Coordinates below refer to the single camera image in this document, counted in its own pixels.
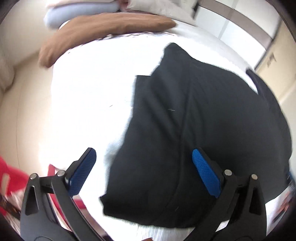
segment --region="white bed sheet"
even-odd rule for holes
[[[206,30],[176,20],[174,21],[177,23],[177,27],[170,29],[170,33],[193,39],[195,42],[207,46],[220,56],[226,58],[229,62],[238,66],[243,72],[247,68],[251,69],[250,65],[237,52]]]
[[[51,163],[65,169],[88,147],[96,150],[97,162],[80,196],[90,214],[115,241],[149,237],[154,241],[181,241],[192,230],[140,226],[102,213],[99,197],[105,193],[110,164],[131,118],[136,75],[151,75],[164,48],[175,42],[193,58],[238,74],[257,91],[244,70],[206,46],[207,38],[214,42],[211,36],[203,36],[204,43],[200,43],[166,34],[93,41],[69,50],[54,65],[52,125],[40,143],[40,160],[43,166]]]

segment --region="blue clamp pad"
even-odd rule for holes
[[[68,193],[71,197],[78,195],[85,180],[96,162],[96,151],[91,149],[69,179]]]
[[[193,150],[192,161],[209,194],[218,198],[221,193],[221,181],[198,149]]]

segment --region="black clamp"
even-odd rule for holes
[[[262,241],[266,236],[266,211],[258,177],[236,177],[222,171],[199,149],[220,180],[221,192],[212,210],[185,241]],[[104,241],[89,225],[72,200],[82,188],[96,161],[88,148],[78,161],[52,177],[30,176],[20,217],[21,237],[25,241]],[[53,211],[48,193],[55,194],[72,232],[62,228]],[[227,227],[217,231],[222,221]]]

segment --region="black fabric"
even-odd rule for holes
[[[154,73],[140,78],[146,83],[135,93],[101,197],[104,214],[143,225],[196,226],[215,202],[192,162],[197,147],[222,169],[256,173],[266,202],[287,187],[291,138],[240,77],[173,43]]]
[[[1,241],[24,241],[0,213]]]
[[[270,112],[274,115],[275,120],[278,123],[283,138],[284,140],[286,140],[286,145],[284,145],[283,147],[285,148],[284,153],[286,154],[284,159],[287,160],[292,155],[292,139],[287,120],[281,111],[281,107],[279,106],[279,103],[277,102],[277,99],[275,98],[271,89],[256,73],[254,73],[250,69],[247,69],[246,74],[252,79],[253,83],[255,84],[258,90],[258,95],[260,95],[263,98],[266,105],[269,107]]]

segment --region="beige wall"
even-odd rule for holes
[[[284,22],[256,72],[282,102],[296,80],[296,43]]]
[[[37,52],[53,31],[45,27],[46,0],[20,0],[0,25],[3,51],[13,65]]]
[[[296,177],[296,84],[293,85],[291,92],[283,101],[281,108],[290,126],[293,148],[290,165],[292,173]]]

